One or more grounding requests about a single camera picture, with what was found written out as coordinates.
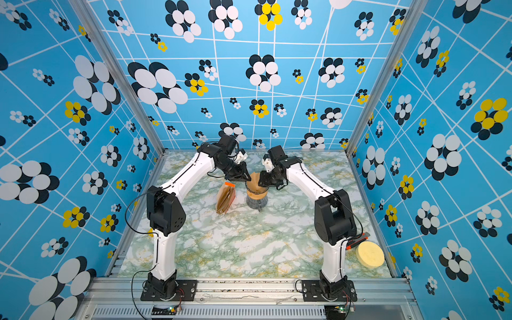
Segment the mounting plate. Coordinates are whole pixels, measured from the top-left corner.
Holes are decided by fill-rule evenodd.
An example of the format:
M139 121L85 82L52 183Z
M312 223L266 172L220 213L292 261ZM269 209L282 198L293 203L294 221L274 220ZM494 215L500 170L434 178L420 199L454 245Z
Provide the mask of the mounting plate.
M142 289L142 295L140 296L141 301L179 301L180 292L178 289L182 289L185 292L185 296L181 297L181 301L194 301L196 296L197 280L176 280L176 294L170 300L162 300L162 294L155 290L152 286L149 286L147 282L144 283Z
M343 291L347 293L349 296L349 299L352 300L352 302L357 301L357 293L355 292L354 283L350 280L346 280L346 286L343 288ZM320 281L319 280L302 280L302 298L305 302L315 302L315 301L330 301L324 298L322 295L322 290L320 289ZM344 293L341 294L341 296L336 299L332 300L332 302L346 302L347 297Z

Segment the yellow sponge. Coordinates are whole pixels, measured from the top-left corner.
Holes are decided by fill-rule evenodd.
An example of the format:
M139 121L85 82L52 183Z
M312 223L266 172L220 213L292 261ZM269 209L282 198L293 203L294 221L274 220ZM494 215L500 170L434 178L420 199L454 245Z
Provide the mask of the yellow sponge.
M358 245L355 254L359 262L369 269L375 269L384 263L384 252L370 241L364 241Z

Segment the blue patterned wall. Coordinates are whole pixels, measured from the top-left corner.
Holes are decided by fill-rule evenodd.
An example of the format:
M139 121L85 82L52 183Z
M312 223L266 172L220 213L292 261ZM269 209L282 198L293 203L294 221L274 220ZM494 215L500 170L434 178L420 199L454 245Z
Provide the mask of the blue patterned wall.
M340 149L411 0L88 3L165 147Z
M430 0L352 154L425 319L511 319L512 3Z
M0 318L68 319L158 155L67 1L0 13Z

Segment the marble tabletop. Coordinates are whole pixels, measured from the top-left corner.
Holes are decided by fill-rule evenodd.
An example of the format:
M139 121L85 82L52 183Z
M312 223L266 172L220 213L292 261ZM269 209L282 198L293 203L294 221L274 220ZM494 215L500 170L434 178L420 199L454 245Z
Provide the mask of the marble tabletop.
M249 173L263 170L263 153L248 155ZM324 183L345 189L353 212L371 235L369 240L378 243L345 153L287 151L287 155L302 157ZM192 156L191 152L168 152L158 185L172 178ZM216 195L224 182L205 176L182 203L187 217L176 241L178 277L317 278L323 263L323 242L313 226L313 203L300 189L293 184L280 191L270 189L268 204L259 212L245 203L244 183L235 182L236 198L228 212L219 215L215 211ZM137 230L149 229L144 214ZM118 276L149 270L152 262L153 238L136 234ZM386 263L372 270L363 266L355 249L347 251L346 271L350 278L391 277Z

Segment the wire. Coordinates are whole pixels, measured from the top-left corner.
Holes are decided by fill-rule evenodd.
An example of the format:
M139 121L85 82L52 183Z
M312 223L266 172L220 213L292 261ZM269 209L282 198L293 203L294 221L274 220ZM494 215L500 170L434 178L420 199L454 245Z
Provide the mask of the wire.
M153 268L151 268L151 270L141 270L141 271L137 271L137 272L135 272L135 273L134 273L134 275L133 275L133 277L132 277L131 291L132 291L132 301L133 301L133 305L135 306L135 309L137 309L137 312L140 314L140 316L141 316L144 320L148 320L148 319L146 319L146 318L142 315L142 313L140 313L139 308L137 308L137 305L135 304L135 298L133 297L133 279L135 279L135 276L136 276L138 273L140 273L140 272L151 272L155 267L156 267L156 265L155 265Z

